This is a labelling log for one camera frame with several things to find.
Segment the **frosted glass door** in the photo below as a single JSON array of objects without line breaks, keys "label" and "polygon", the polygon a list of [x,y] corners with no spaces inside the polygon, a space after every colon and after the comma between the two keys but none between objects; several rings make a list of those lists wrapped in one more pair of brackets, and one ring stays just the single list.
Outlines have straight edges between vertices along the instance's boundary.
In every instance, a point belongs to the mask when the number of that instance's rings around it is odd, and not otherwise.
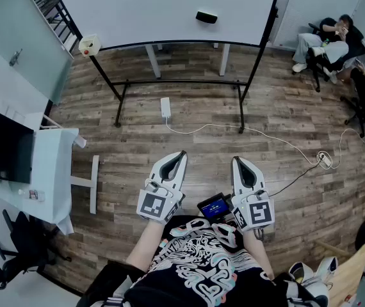
[{"label": "frosted glass door", "polygon": [[[9,60],[22,49],[18,63]],[[0,56],[54,104],[59,104],[73,57],[34,0],[0,0]]]}]

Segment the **white cloth-covered table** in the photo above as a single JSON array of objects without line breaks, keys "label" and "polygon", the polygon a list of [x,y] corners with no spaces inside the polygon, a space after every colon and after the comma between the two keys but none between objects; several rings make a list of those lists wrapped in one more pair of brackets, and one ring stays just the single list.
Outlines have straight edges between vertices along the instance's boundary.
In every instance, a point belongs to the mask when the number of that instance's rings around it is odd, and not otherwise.
[{"label": "white cloth-covered table", "polygon": [[[0,199],[22,212],[51,224],[55,224],[64,235],[74,233],[70,220],[73,185],[90,190],[90,213],[97,210],[97,175],[99,156],[92,159],[91,178],[72,175],[72,148],[84,148],[84,139],[78,128],[47,129],[35,131],[32,154],[32,171],[29,184],[0,180]],[[18,190],[43,191],[45,201],[25,199]]]}]

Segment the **light wooden board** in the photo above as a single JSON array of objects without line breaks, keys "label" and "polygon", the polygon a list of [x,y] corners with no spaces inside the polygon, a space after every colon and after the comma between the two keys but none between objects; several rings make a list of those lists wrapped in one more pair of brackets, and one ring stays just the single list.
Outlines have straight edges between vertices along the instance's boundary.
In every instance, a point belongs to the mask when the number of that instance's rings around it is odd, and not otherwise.
[{"label": "light wooden board", "polygon": [[329,307],[341,307],[346,298],[352,298],[357,291],[365,268],[365,245],[334,272],[330,282]]}]

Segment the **white table with black frame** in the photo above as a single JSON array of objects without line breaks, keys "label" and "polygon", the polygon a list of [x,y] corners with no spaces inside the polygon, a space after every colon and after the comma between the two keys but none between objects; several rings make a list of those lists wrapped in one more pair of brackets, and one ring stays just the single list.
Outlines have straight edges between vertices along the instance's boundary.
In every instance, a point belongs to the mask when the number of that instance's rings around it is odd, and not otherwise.
[{"label": "white table with black frame", "polygon": [[[101,51],[163,43],[229,43],[263,51],[277,0],[61,0],[79,41],[97,35]],[[198,11],[218,17],[197,20]]]}]

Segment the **white power strip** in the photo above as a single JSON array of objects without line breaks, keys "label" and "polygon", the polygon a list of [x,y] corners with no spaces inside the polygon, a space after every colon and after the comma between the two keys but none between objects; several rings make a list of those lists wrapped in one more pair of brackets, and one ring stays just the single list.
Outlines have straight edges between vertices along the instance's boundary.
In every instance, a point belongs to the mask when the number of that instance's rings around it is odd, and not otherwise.
[{"label": "white power strip", "polygon": [[330,169],[332,166],[332,159],[330,158],[330,155],[325,151],[318,152],[317,160],[319,166],[323,169]]}]

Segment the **white marker holder box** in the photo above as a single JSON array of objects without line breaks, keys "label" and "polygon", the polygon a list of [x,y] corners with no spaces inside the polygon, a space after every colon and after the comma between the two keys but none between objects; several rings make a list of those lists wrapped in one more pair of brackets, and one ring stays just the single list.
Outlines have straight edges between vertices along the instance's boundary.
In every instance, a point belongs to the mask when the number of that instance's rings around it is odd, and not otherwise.
[{"label": "white marker holder box", "polygon": [[[78,49],[84,57],[96,56],[101,49],[101,42],[97,35],[84,36],[79,41]],[[89,50],[88,55],[84,55],[84,51]]]}]

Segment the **clear water bottle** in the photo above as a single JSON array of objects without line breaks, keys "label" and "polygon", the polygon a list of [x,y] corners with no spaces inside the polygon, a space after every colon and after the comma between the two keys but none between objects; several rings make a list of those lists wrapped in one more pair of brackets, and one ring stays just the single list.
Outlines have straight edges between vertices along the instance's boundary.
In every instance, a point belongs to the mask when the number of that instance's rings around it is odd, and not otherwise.
[{"label": "clear water bottle", "polygon": [[25,199],[39,201],[39,202],[45,201],[45,193],[43,191],[37,191],[34,189],[30,189],[30,190],[19,189],[18,194],[19,194],[19,196],[21,196]]}]

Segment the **white metal frame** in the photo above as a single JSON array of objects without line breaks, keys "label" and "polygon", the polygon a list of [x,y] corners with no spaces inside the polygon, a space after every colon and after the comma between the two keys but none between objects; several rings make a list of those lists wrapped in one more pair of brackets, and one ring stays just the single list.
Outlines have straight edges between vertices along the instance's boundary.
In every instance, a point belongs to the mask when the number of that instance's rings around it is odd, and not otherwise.
[{"label": "white metal frame", "polygon": [[6,105],[2,113],[10,119],[34,131],[47,129],[62,129],[63,127],[43,113],[23,114],[11,105]]}]

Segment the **person's left forearm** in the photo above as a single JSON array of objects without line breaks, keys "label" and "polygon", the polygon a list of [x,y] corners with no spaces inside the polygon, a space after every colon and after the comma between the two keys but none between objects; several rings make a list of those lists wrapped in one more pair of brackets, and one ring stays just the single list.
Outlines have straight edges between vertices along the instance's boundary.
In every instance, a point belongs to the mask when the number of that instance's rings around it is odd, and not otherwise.
[{"label": "person's left forearm", "polygon": [[165,226],[150,220],[138,242],[126,259],[126,263],[147,272],[161,242]]}]

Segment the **white-legged table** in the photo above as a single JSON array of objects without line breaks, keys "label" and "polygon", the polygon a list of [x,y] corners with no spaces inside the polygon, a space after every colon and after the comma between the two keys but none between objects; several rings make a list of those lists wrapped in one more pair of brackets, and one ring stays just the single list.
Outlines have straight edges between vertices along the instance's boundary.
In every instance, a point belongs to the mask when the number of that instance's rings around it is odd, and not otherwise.
[{"label": "white-legged table", "polygon": [[[221,57],[221,63],[220,63],[220,70],[219,70],[219,76],[221,76],[221,77],[225,75],[230,48],[231,48],[231,45],[229,43],[225,43],[223,45],[222,57]],[[156,59],[156,55],[155,55],[155,52],[154,52],[153,45],[152,44],[146,44],[145,45],[145,50],[146,50],[147,55],[149,57],[149,61],[150,61],[152,70],[154,72],[155,78],[160,79],[161,78],[161,72],[159,70],[159,66],[158,66],[158,62],[157,62],[157,59]]]}]

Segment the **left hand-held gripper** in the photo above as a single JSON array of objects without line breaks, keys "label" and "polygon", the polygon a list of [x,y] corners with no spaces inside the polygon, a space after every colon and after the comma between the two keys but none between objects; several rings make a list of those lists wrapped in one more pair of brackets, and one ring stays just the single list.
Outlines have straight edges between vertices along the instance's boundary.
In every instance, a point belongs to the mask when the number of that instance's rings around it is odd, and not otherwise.
[{"label": "left hand-held gripper", "polygon": [[163,225],[171,220],[184,199],[180,189],[187,163],[188,154],[184,150],[171,153],[154,163],[150,179],[146,179],[145,188],[139,193],[138,215]]}]

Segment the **black metal rack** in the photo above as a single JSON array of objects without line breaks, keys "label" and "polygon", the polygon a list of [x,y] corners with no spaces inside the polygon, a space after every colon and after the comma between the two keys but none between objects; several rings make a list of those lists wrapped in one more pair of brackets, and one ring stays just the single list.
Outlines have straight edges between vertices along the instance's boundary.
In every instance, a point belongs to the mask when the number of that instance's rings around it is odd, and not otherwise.
[{"label": "black metal rack", "polygon": [[66,50],[72,52],[78,39],[61,0],[35,0],[35,3]]}]

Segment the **black monitor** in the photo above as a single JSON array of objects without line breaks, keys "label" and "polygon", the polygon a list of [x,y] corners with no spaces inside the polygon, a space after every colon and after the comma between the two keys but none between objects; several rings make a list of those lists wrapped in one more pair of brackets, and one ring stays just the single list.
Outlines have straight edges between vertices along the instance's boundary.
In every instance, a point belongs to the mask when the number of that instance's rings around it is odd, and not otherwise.
[{"label": "black monitor", "polygon": [[34,130],[0,113],[0,180],[29,184]]}]

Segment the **black patterned t-shirt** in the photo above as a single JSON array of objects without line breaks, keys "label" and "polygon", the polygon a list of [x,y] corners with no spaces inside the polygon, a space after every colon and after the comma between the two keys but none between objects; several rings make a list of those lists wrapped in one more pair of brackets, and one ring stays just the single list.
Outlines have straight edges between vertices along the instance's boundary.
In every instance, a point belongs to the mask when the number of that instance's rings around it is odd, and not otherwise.
[{"label": "black patterned t-shirt", "polygon": [[147,272],[110,262],[76,307],[295,307],[298,286],[271,280],[234,226],[175,216]]}]

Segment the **black object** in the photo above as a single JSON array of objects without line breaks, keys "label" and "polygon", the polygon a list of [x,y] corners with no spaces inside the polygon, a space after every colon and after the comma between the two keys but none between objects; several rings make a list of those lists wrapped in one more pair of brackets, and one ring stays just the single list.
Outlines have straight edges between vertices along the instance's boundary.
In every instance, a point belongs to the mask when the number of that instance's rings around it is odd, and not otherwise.
[{"label": "black object", "polygon": [[218,19],[216,15],[202,11],[198,11],[195,18],[206,24],[215,24]]}]

